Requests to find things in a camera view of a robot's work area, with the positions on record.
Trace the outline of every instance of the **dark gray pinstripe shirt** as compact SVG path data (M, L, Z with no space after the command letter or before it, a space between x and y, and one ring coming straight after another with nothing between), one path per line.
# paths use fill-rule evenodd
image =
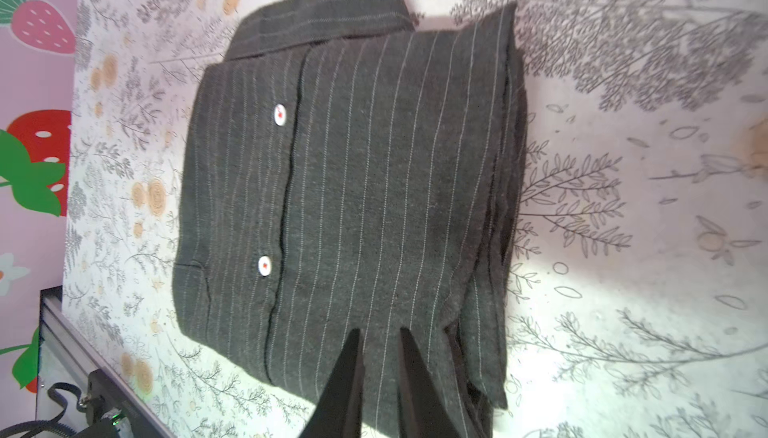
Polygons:
M403 0L289 0L243 20L190 123L181 330L316 401L361 328L363 419L394 436L407 326L459 433L489 434L524 155L513 14L415 33Z

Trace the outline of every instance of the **shirt collar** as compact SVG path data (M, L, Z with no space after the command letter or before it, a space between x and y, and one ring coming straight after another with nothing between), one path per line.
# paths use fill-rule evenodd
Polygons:
M333 38L413 31L404 0L285 0L267 5L237 27L225 60Z

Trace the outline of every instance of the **white patterned tablecloth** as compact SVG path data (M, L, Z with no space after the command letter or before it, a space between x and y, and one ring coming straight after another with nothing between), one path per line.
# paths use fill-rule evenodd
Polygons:
M64 312L178 436L295 436L312 411L182 336L170 292L198 80L276 1L79 0ZM407 0L421 29L506 1ZM768 0L517 1L496 436L768 436Z

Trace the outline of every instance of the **gray fabric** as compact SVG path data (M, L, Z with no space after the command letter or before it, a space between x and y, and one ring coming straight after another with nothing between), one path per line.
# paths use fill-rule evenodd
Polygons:
M317 401L361 328L363 419L396 436L409 327L459 433L489 436L524 148L513 15L415 33L402 0L290 0L246 18L187 137L182 332Z

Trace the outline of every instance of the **pink strawberry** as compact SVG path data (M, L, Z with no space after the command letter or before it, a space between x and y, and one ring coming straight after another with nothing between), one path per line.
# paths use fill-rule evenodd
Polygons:
M53 5L42 0L0 0L0 25L11 25L30 47L57 54L74 53L74 34Z

